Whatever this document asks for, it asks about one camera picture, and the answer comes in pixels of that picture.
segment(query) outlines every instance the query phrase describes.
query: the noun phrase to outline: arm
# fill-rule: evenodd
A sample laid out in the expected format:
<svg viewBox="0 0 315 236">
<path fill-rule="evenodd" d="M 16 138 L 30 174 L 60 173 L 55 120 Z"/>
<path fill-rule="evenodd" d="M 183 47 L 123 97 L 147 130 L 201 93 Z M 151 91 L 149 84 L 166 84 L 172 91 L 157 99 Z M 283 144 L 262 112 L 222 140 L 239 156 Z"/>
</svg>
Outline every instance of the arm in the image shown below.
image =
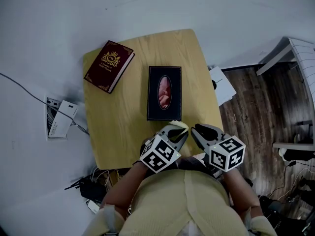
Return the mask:
<svg viewBox="0 0 315 236">
<path fill-rule="evenodd" d="M 240 172 L 234 168 L 224 173 L 223 176 L 227 189 L 231 194 L 235 210 L 241 218 L 243 219 L 243 215 L 249 208 L 251 208 L 252 218 L 263 216 L 259 198 L 243 179 Z"/>
<path fill-rule="evenodd" d="M 142 162 L 134 164 L 127 174 L 124 175 L 124 177 L 105 195 L 100 208 L 103 208 L 105 204 L 114 205 L 115 210 L 125 219 L 133 196 L 142 182 L 147 170 L 148 167 Z"/>
</svg>

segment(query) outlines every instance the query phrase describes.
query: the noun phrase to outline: wooden table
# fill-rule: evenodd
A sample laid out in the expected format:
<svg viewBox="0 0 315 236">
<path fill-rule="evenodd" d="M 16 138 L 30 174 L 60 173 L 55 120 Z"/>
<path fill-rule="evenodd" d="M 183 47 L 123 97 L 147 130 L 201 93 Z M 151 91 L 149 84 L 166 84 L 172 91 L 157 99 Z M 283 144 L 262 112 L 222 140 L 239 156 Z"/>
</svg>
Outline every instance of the wooden table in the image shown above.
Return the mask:
<svg viewBox="0 0 315 236">
<path fill-rule="evenodd" d="M 130 65 L 107 94 L 83 82 L 91 144 L 100 169 L 131 167 L 139 159 L 142 141 L 166 121 L 147 121 L 150 65 L 182 67 L 182 121 L 189 127 L 207 123 L 223 130 L 209 71 L 191 29 L 162 32 L 121 42 L 135 52 Z M 85 75 L 101 49 L 83 56 Z M 201 153 L 191 135 L 180 150 L 183 156 Z"/>
</svg>

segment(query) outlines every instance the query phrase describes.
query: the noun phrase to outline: white paper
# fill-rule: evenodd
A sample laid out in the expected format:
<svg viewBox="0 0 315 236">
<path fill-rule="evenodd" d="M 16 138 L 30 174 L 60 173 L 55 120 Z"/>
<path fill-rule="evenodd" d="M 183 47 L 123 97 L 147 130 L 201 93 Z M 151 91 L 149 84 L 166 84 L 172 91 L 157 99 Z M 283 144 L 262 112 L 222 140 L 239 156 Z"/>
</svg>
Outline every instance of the white paper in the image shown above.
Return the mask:
<svg viewBox="0 0 315 236">
<path fill-rule="evenodd" d="M 236 94 L 236 91 L 218 66 L 211 69 L 209 73 L 211 75 L 211 79 L 217 83 L 215 92 L 218 105 L 221 106 L 224 102 L 232 99 L 232 97 Z"/>
</svg>

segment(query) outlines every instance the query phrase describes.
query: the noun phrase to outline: beige shirt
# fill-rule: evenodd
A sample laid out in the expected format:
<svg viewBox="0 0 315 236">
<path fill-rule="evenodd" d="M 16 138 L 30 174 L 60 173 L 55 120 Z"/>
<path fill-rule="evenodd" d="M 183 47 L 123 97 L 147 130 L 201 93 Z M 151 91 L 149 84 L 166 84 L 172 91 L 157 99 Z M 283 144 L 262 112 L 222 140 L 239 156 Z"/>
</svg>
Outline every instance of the beige shirt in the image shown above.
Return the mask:
<svg viewBox="0 0 315 236">
<path fill-rule="evenodd" d="M 185 233 L 189 224 L 206 236 L 247 236 L 248 229 L 262 236 L 277 235 L 264 216 L 251 219 L 246 228 L 230 207 L 223 186 L 197 171 L 170 170 L 148 177 L 139 186 L 131 210 L 124 221 L 113 206 L 105 206 L 83 235 L 176 236 Z"/>
</svg>

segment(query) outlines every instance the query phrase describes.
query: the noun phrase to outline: black cable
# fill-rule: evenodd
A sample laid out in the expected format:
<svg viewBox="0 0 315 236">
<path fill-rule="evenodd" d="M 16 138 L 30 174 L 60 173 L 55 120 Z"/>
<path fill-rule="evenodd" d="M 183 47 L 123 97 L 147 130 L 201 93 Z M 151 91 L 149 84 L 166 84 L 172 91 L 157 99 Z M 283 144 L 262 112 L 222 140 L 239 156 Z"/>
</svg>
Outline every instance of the black cable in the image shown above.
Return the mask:
<svg viewBox="0 0 315 236">
<path fill-rule="evenodd" d="M 44 103 L 46 106 L 48 106 L 49 108 L 59 112 L 60 114 L 64 115 L 64 116 L 67 116 L 69 119 L 72 120 L 72 122 L 74 123 L 74 125 L 76 125 L 81 131 L 83 131 L 84 133 L 86 133 L 87 135 L 90 135 L 88 133 L 87 130 L 85 130 L 83 127 L 81 127 L 80 125 L 78 125 L 74 120 L 73 118 L 71 118 L 70 116 L 64 114 L 63 112 L 59 111 L 58 109 L 55 109 L 53 107 L 51 107 L 50 105 L 48 105 L 46 102 L 43 102 L 42 100 L 38 99 L 36 96 L 32 95 L 29 91 L 26 90 L 25 87 L 23 87 L 20 83 L 16 82 L 15 80 L 11 79 L 10 77 L 4 75 L 3 73 L 0 73 L 0 75 L 6 77 L 7 79 L 9 79 L 10 81 L 14 82 L 15 84 L 17 84 L 18 86 L 20 86 L 25 92 L 27 92 L 31 97 L 35 98 L 36 100 L 40 101 L 41 103 Z"/>
<path fill-rule="evenodd" d="M 292 167 L 292 166 L 296 165 L 297 163 L 298 163 L 298 162 L 293 161 L 293 162 L 290 162 L 290 163 L 285 167 L 285 170 L 284 170 L 284 178 L 283 178 L 283 187 L 279 187 L 279 188 L 275 189 L 275 190 L 270 194 L 270 196 L 269 196 L 268 198 L 270 198 L 270 197 L 272 196 L 272 194 L 274 194 L 274 192 L 275 192 L 276 190 L 285 188 L 285 173 L 286 173 L 286 169 L 287 169 L 287 167 Z M 306 165 L 306 166 L 314 167 L 314 168 L 315 168 L 315 166 L 313 166 L 313 165 L 308 165 L 308 164 L 304 164 L 304 163 L 298 163 L 298 164 L 303 164 L 303 165 Z"/>
<path fill-rule="evenodd" d="M 313 165 L 308 165 L 308 164 L 305 164 L 305 163 L 298 163 L 298 164 L 303 164 L 303 165 L 306 165 L 306 166 L 314 167 L 314 168 L 315 168 L 315 166 L 313 166 Z"/>
<path fill-rule="evenodd" d="M 284 170 L 283 187 L 279 187 L 279 188 L 275 189 L 275 190 L 269 195 L 268 199 L 272 196 L 272 194 L 274 194 L 274 192 L 275 192 L 276 190 L 285 188 L 285 174 L 286 174 L 286 169 L 287 169 L 287 167 L 289 167 L 289 166 L 290 166 L 290 164 L 287 165 L 287 166 L 285 167 L 285 170 Z"/>
</svg>

